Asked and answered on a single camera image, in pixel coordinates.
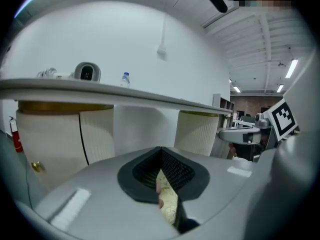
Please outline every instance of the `brick wall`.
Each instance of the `brick wall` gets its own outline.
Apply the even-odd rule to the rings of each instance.
[[[234,111],[244,111],[244,115],[250,114],[255,117],[262,108],[272,107],[282,97],[257,97],[257,96],[231,96],[230,101],[234,102]]]

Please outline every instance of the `plastic bottle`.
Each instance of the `plastic bottle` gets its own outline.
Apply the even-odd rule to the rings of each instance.
[[[130,78],[129,78],[129,73],[128,72],[124,72],[123,73],[120,86],[121,87],[125,87],[125,88],[129,88],[129,86],[130,86]]]

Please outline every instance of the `fire extinguisher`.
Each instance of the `fire extinguisher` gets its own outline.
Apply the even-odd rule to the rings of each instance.
[[[15,148],[15,151],[17,153],[20,153],[23,150],[22,148],[22,144],[20,142],[20,137],[19,137],[19,133],[18,133],[18,128],[17,128],[17,120],[15,118],[13,118],[12,116],[10,116],[10,130],[11,130],[11,135],[12,135],[12,140],[13,140],[13,145]]]

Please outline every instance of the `ceiling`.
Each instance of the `ceiling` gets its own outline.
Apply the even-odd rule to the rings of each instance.
[[[2,50],[27,22],[63,1],[66,0],[33,0],[14,19]],[[284,84],[283,94],[315,47],[304,22],[293,10],[265,12],[258,8],[239,8],[231,0],[224,1],[228,11],[222,14],[209,0],[165,0],[167,7],[191,18],[225,49],[232,80],[231,95],[239,95],[233,88],[237,86],[241,90],[240,95],[274,96],[280,84]],[[292,59],[298,59],[297,67],[291,78],[285,78]]]

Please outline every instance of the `shelf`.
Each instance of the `shelf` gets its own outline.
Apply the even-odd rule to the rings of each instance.
[[[151,92],[81,80],[0,80],[0,99],[166,108],[227,115],[232,111]]]

